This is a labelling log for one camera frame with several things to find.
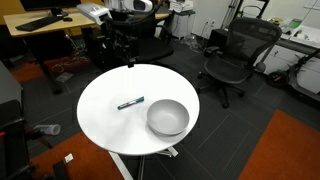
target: wall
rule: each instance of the wall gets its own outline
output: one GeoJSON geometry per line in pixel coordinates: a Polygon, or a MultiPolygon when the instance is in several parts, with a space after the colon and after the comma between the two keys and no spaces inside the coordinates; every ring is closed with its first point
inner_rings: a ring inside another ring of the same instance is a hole
{"type": "MultiPolygon", "coordinates": [[[[215,19],[214,28],[220,28],[231,1],[232,0],[193,0],[196,18],[192,33],[201,35],[207,18],[215,19]]],[[[271,0],[262,18],[281,17],[284,20],[299,18],[304,19],[302,24],[320,29],[320,22],[318,20],[320,10],[311,10],[308,14],[310,9],[304,8],[306,2],[308,2],[308,0],[271,0]]],[[[261,2],[257,0],[244,0],[243,5],[249,4],[261,6],[261,2]]]]}
{"type": "MultiPolygon", "coordinates": [[[[304,8],[308,1],[309,0],[271,0],[262,18],[269,19],[280,17],[284,20],[298,18],[303,20],[303,25],[320,29],[320,22],[318,20],[318,17],[320,17],[320,10],[304,8]]],[[[243,6],[245,5],[259,6],[259,1],[245,0],[243,6]]]]}
{"type": "Polygon", "coordinates": [[[207,18],[215,20],[214,28],[220,28],[230,3],[231,0],[193,0],[196,17],[192,33],[208,37],[209,29],[207,34],[206,31],[202,33],[207,18]]]}

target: blue marker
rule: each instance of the blue marker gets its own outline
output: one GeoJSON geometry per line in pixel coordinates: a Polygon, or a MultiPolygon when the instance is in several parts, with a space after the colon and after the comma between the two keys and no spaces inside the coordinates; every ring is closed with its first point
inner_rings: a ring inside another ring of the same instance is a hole
{"type": "Polygon", "coordinates": [[[139,102],[143,102],[143,101],[144,101],[144,96],[142,96],[141,98],[135,99],[135,100],[133,100],[133,101],[124,103],[124,104],[118,106],[118,109],[121,110],[121,109],[123,109],[123,108],[132,106],[132,105],[134,105],[134,104],[138,104],[139,102]]]}

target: chair armrest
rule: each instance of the chair armrest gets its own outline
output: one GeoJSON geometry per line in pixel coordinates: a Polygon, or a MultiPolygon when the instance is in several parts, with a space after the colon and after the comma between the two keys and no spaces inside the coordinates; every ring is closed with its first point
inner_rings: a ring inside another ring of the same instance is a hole
{"type": "Polygon", "coordinates": [[[171,37],[172,37],[172,32],[171,30],[167,27],[167,26],[164,26],[164,25],[157,25],[156,27],[160,27],[162,28],[163,30],[165,30],[166,34],[167,34],[167,44],[170,43],[170,40],[171,40],[171,37]]]}
{"type": "Polygon", "coordinates": [[[207,47],[206,50],[204,51],[204,56],[210,57],[213,53],[216,53],[218,51],[220,51],[220,48],[218,46],[207,47]]]}

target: cabinet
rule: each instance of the cabinet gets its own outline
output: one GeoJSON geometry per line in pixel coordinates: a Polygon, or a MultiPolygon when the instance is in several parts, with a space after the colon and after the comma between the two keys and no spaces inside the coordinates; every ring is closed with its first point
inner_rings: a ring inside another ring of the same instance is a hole
{"type": "MultiPolygon", "coordinates": [[[[257,61],[260,62],[264,57],[265,52],[262,53],[257,61]]],[[[275,45],[270,53],[267,55],[264,63],[266,70],[264,74],[268,75],[277,70],[288,70],[290,65],[298,62],[298,60],[305,56],[301,52],[297,52],[285,47],[275,45]]],[[[313,57],[310,59],[297,75],[298,84],[314,93],[320,92],[320,59],[313,57]]]]}
{"type": "Polygon", "coordinates": [[[189,35],[193,28],[195,18],[194,11],[183,11],[181,13],[174,13],[173,18],[169,24],[169,29],[174,37],[181,39],[189,35]]]}

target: silver bowl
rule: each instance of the silver bowl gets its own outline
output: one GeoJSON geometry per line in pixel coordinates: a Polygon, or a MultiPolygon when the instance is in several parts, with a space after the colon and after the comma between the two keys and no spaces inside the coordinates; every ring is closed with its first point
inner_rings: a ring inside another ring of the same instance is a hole
{"type": "Polygon", "coordinates": [[[179,102],[169,99],[153,103],[147,112],[148,124],[152,130],[165,135],[179,134],[189,123],[189,113],[179,102]]]}

